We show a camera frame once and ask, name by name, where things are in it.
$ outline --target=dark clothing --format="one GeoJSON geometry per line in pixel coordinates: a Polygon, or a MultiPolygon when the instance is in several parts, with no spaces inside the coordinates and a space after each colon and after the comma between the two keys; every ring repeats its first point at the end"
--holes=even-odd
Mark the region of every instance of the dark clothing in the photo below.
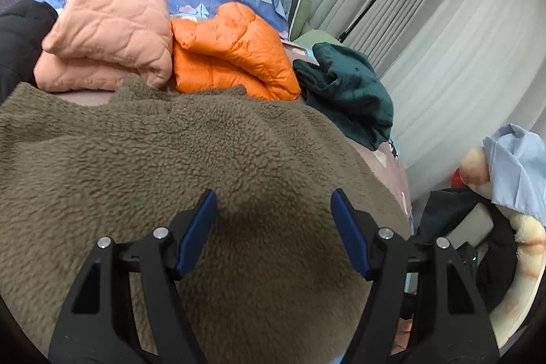
{"type": "Polygon", "coordinates": [[[48,3],[34,0],[21,0],[0,14],[0,103],[20,82],[35,85],[42,40],[57,17],[48,3]]]}
{"type": "Polygon", "coordinates": [[[490,200],[468,187],[430,192],[419,229],[413,239],[421,243],[431,243],[439,236],[446,236],[479,202],[487,207],[493,220],[493,231],[486,239],[489,249],[478,266],[476,275],[476,287],[490,313],[506,295],[514,280],[517,263],[515,232],[508,219],[490,200]]]}
{"type": "Polygon", "coordinates": [[[491,210],[491,201],[473,192],[468,187],[453,187],[430,192],[429,200],[422,212],[417,234],[413,237],[422,243],[431,243],[439,236],[446,236],[482,202],[491,210]]]}
{"type": "Polygon", "coordinates": [[[517,246],[514,230],[508,219],[496,208],[489,212],[493,220],[493,231],[487,238],[489,249],[478,266],[476,287],[491,313],[497,307],[514,280],[517,246]]]}
{"type": "Polygon", "coordinates": [[[319,66],[295,60],[301,95],[348,138],[370,150],[390,137],[394,108],[366,55],[347,47],[318,43],[319,66]]]}

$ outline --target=plush toy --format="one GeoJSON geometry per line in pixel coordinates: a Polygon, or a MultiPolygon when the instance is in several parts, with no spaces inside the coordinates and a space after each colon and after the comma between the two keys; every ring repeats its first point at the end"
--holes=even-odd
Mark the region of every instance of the plush toy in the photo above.
{"type": "Polygon", "coordinates": [[[451,176],[451,187],[462,187],[465,183],[461,179],[461,169],[455,170],[451,176]]]}
{"type": "MultiPolygon", "coordinates": [[[[483,147],[470,150],[458,170],[464,184],[484,198],[491,199],[489,165],[483,147]]],[[[490,313],[500,348],[521,326],[536,296],[546,267],[546,232],[532,216],[504,206],[497,205],[497,208],[510,221],[518,246],[514,281],[502,302],[490,313]]]]}

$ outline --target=white curtain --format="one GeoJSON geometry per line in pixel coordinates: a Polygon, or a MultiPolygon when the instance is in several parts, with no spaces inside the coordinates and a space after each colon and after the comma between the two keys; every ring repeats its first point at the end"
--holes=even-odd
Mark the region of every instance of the white curtain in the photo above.
{"type": "MultiPolygon", "coordinates": [[[[335,36],[365,5],[328,2],[312,25],[335,36]]],[[[507,121],[546,136],[546,0],[381,0],[363,21],[346,43],[394,101],[412,199],[507,121]]]]}

